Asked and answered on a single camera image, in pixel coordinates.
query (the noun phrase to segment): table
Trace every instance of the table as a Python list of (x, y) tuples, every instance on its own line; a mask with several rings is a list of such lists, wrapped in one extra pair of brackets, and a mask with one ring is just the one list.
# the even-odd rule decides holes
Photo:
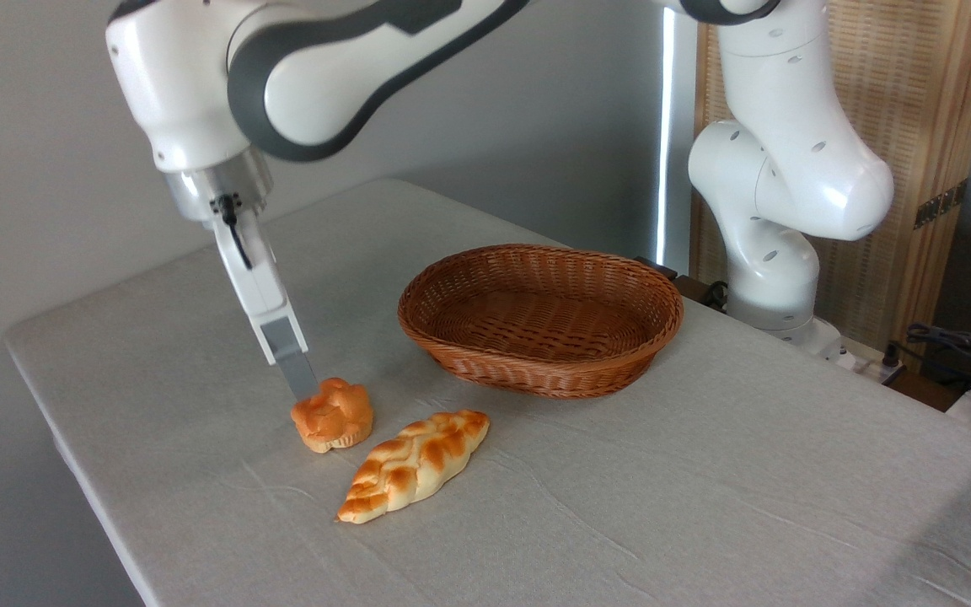
[[(377, 421), (313, 454), (215, 250), (20, 323), (8, 348), (148, 604), (971, 604), (971, 427), (687, 301), (617, 395), (448, 376), (401, 333), (448, 254), (548, 239), (394, 180), (267, 227), (317, 372)], [(366, 453), (492, 427), (436, 496), (334, 522)]]

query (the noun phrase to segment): bread roll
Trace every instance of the bread roll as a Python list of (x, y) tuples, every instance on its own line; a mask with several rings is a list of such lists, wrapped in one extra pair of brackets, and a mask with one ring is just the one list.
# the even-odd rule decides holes
[(358, 469), (336, 518), (361, 524), (437, 492), (467, 465), (489, 431), (478, 411), (438, 412), (374, 447)]
[(319, 454), (358, 445), (373, 431), (366, 388), (338, 377), (321, 381), (319, 395), (294, 405), (290, 417), (305, 446)]

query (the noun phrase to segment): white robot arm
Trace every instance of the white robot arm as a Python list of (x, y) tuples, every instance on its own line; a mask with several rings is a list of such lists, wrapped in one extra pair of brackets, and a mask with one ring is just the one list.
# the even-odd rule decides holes
[(261, 234), (280, 158), (338, 153), (402, 86), (528, 0), (378, 0), (336, 19), (263, 0), (126, 0), (105, 38), (134, 119), (185, 218), (213, 231), (261, 349), (297, 399), (307, 343)]
[(819, 261), (799, 232), (860, 239), (893, 202), (893, 177), (834, 91), (824, 0), (781, 0), (762, 19), (718, 28), (726, 101), (689, 157), (725, 239), (727, 311), (826, 360), (839, 332), (814, 316)]
[[(533, 1), (377, 0), (335, 19), (311, 19), (299, 5), (265, 0), (125, 0), (112, 15), (108, 51), (155, 165), (179, 212), (215, 234), (267, 361), (281, 366), (299, 399), (315, 391), (316, 380), (258, 224), (272, 188), (258, 148), (292, 161), (338, 153), (389, 96)], [(712, 203), (732, 235), (729, 258), (742, 261), (731, 269), (751, 273), (751, 250), (773, 238), (799, 239), (797, 250), (807, 244), (781, 226), (832, 238), (873, 229), (885, 205), (855, 200), (889, 188), (889, 172), (856, 138), (829, 85), (824, 3), (656, 1), (735, 26), (722, 28), (723, 62), (728, 55), (729, 104), (742, 124), (708, 128), (691, 160), (693, 183), (706, 199), (732, 201)], [(777, 69), (778, 58), (789, 68)], [(805, 150), (797, 148), (801, 142)], [(765, 220), (758, 229), (735, 229), (740, 222), (726, 218), (738, 213)], [(810, 264), (802, 269), (801, 282), (812, 282)], [(733, 280), (739, 318), (748, 308), (782, 316), (775, 301), (752, 298), (745, 308), (752, 289)]]

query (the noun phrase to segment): woven screen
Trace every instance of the woven screen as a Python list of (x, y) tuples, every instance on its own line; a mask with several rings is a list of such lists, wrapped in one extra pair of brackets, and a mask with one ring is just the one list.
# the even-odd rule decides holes
[[(894, 203), (858, 242), (811, 239), (821, 274), (816, 314), (841, 333), (882, 349), (914, 321), (930, 322), (947, 263), (959, 197), (945, 196), (915, 228), (922, 205), (968, 176), (971, 161), (971, 1), (831, 0), (831, 47), (841, 106), (856, 133), (893, 170)], [(725, 105), (717, 37), (700, 35), (697, 120), (732, 118)], [(713, 215), (693, 211), (691, 268), (725, 280)]]

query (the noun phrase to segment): wicker basket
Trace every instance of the wicker basket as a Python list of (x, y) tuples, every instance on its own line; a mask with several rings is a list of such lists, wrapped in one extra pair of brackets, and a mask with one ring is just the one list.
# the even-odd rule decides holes
[(400, 299), (400, 325), (442, 368), (551, 399), (636, 381), (683, 316), (677, 288), (639, 262), (527, 244), (437, 261)]

